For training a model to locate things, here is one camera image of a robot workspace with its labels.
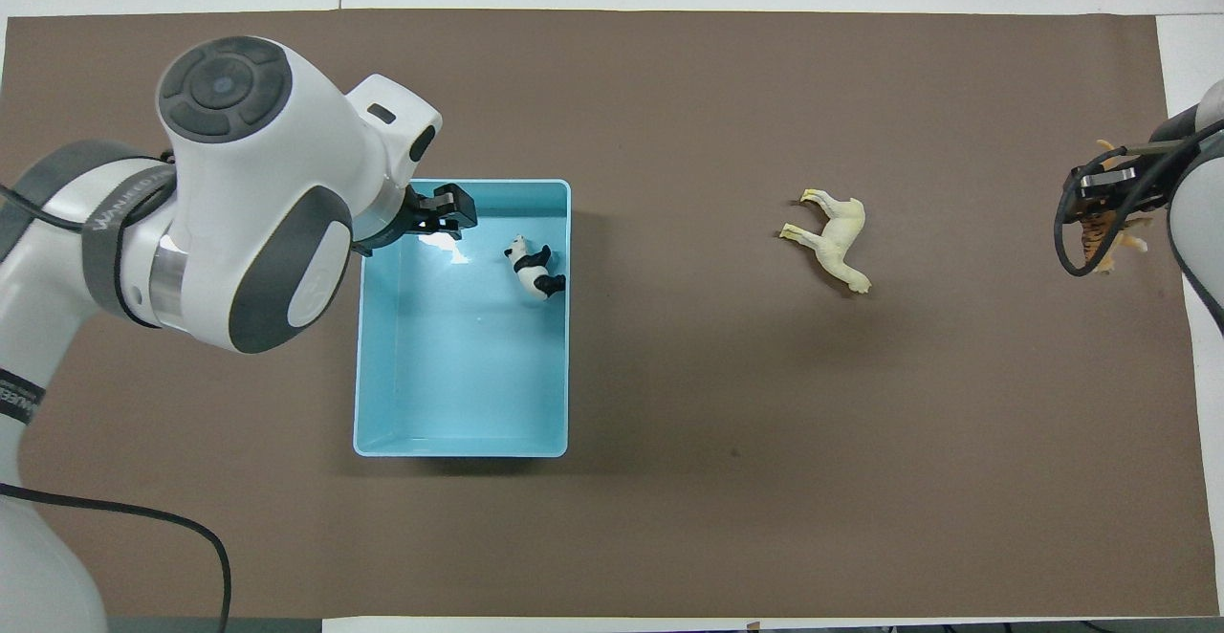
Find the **brown table mat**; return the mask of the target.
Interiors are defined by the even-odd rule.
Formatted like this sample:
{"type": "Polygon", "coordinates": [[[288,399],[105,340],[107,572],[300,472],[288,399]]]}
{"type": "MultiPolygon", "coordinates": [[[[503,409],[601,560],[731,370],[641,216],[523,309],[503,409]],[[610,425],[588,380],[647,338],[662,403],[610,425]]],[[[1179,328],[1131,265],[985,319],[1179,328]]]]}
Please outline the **brown table mat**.
{"type": "Polygon", "coordinates": [[[159,152],[155,88],[258,34],[446,124],[420,175],[561,178],[570,422],[551,460],[353,451],[359,275],[241,356],[95,316],[34,489],[188,515],[237,616],[825,620],[1218,611],[1189,316],[1149,253],[1071,277],[1060,187],[1166,119],[1151,17],[302,11],[10,20],[0,178],[159,152]],[[845,262],[798,200],[865,206],[845,262]]]}

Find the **orange tiger toy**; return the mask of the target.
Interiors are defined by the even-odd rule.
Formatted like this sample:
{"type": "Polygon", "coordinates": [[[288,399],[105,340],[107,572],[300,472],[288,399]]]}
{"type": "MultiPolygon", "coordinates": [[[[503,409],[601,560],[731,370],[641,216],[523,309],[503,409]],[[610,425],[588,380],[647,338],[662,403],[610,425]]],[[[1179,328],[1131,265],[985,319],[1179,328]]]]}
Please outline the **orange tiger toy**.
{"type": "Polygon", "coordinates": [[[1093,274],[1108,275],[1116,268],[1119,249],[1129,249],[1136,253],[1147,253],[1148,241],[1142,236],[1153,223],[1149,214],[1135,213],[1116,215],[1111,225],[1081,225],[1081,246],[1083,261],[1093,274]]]}

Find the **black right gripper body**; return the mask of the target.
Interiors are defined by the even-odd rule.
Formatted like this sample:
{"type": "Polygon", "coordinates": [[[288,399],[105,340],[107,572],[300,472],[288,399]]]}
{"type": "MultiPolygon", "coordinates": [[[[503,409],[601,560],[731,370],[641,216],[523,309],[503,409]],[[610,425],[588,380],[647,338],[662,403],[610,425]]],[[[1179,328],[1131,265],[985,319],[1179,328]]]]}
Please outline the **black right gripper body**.
{"type": "Polygon", "coordinates": [[[1122,212],[1124,201],[1129,193],[1132,192],[1132,189],[1138,189],[1140,182],[1148,178],[1149,171],[1162,163],[1177,144],[1177,140],[1132,144],[1129,146],[1126,155],[1106,158],[1102,163],[1104,184],[1102,184],[1102,196],[1099,196],[1102,197],[1099,213],[1129,215],[1129,213],[1122,212]]]}

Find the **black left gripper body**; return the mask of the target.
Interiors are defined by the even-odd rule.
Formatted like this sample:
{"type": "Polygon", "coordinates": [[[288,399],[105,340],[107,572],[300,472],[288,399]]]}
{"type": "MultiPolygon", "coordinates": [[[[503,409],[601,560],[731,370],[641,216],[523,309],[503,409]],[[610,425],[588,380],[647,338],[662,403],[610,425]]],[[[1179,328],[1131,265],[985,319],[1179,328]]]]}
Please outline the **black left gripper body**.
{"type": "Polygon", "coordinates": [[[417,193],[412,185],[379,193],[375,204],[354,223],[351,251],[371,257],[406,235],[441,231],[443,214],[435,197],[417,193]]]}

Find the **light blue storage box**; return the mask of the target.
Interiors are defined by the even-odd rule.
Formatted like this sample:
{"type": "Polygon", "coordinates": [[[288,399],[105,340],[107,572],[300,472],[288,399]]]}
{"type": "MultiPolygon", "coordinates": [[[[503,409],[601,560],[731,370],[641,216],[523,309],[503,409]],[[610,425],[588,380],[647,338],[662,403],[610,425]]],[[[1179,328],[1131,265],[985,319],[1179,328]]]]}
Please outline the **light blue storage box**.
{"type": "Polygon", "coordinates": [[[506,249],[570,272],[561,179],[466,180],[475,227],[406,235],[361,264],[353,449],[362,457],[557,458],[569,442],[565,293],[532,298],[506,249]]]}

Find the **cream white horse toy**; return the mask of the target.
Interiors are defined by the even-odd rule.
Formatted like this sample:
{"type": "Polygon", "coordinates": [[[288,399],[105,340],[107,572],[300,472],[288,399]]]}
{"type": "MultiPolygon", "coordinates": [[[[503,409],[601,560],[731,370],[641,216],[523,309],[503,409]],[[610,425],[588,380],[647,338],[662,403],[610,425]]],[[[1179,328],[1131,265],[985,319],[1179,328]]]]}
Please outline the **cream white horse toy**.
{"type": "Polygon", "coordinates": [[[778,229],[778,238],[787,238],[813,251],[824,272],[845,283],[854,294],[867,295],[873,284],[869,275],[845,262],[845,255],[853,247],[865,227],[865,206],[856,197],[838,200],[823,189],[805,189],[798,200],[800,203],[815,203],[826,215],[823,231],[804,230],[796,224],[785,223],[778,229]]]}

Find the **black and white panda toy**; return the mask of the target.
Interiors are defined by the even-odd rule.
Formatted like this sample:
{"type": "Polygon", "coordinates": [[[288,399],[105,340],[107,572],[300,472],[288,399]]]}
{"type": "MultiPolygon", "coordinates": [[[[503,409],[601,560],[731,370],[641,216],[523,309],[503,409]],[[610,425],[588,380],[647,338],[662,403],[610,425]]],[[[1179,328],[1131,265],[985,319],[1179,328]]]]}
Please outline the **black and white panda toy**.
{"type": "Polygon", "coordinates": [[[547,244],[530,250],[528,238],[517,235],[512,238],[509,246],[503,250],[507,261],[512,266],[517,280],[519,280],[529,298],[539,301],[548,300],[554,295],[567,290],[567,275],[551,274],[548,263],[554,257],[554,250],[547,244]]]}

